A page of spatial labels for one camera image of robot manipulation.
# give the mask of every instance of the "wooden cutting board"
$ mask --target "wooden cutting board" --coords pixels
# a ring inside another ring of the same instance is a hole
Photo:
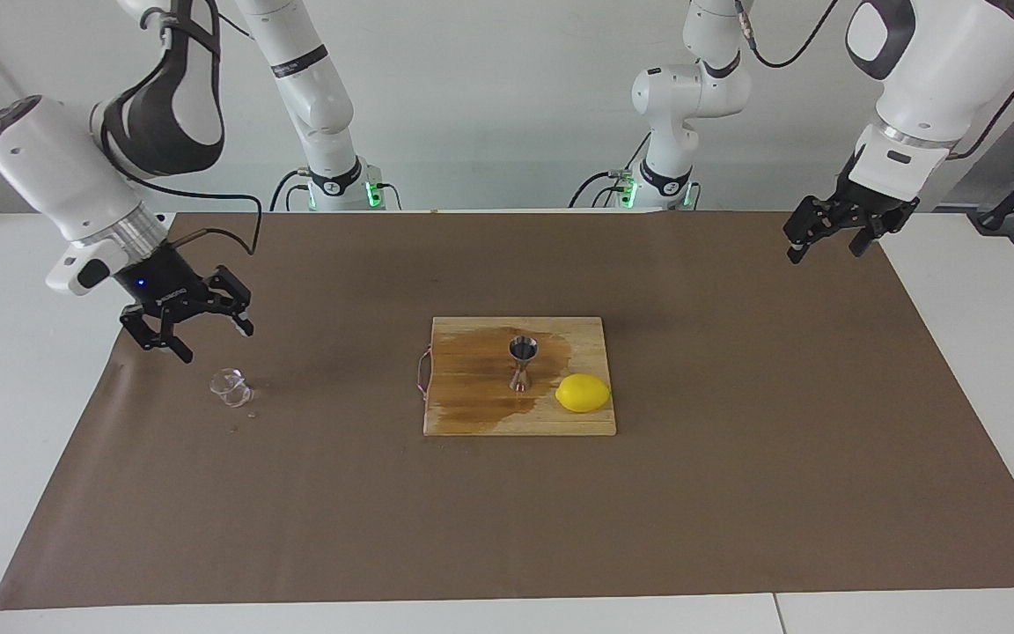
[[[512,392],[512,338],[532,337],[538,354],[528,365],[530,389]],[[435,316],[425,436],[614,436],[609,398],[595,412],[576,414],[555,399],[569,374],[608,376],[599,316]]]

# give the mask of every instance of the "jigger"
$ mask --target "jigger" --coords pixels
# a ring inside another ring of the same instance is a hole
[[[530,389],[530,376],[526,366],[538,356],[538,342],[530,337],[515,337],[510,341],[510,357],[515,360],[515,376],[510,378],[510,388],[515,392]]]

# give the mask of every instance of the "brown tablecloth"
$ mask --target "brown tablecloth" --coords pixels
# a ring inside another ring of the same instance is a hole
[[[1014,586],[1014,482],[879,249],[782,214],[278,216],[257,335],[121,336],[0,609]],[[184,216],[246,231],[250,217]],[[601,316],[615,437],[423,437],[436,314]],[[237,366],[257,400],[209,393]]]

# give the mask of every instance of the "yellow lemon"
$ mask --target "yellow lemon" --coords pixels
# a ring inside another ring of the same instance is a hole
[[[570,374],[558,385],[555,398],[570,412],[584,414],[608,402],[608,385],[592,374]]]

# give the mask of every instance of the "white tabletop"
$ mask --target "white tabletop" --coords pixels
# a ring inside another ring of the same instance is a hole
[[[918,214],[884,248],[1014,477],[1014,248]],[[44,285],[64,241],[0,216],[0,578],[91,395],[128,297]],[[854,261],[849,257],[849,266]],[[0,613],[0,631],[1014,631],[1014,590],[526,602],[145,606]]]

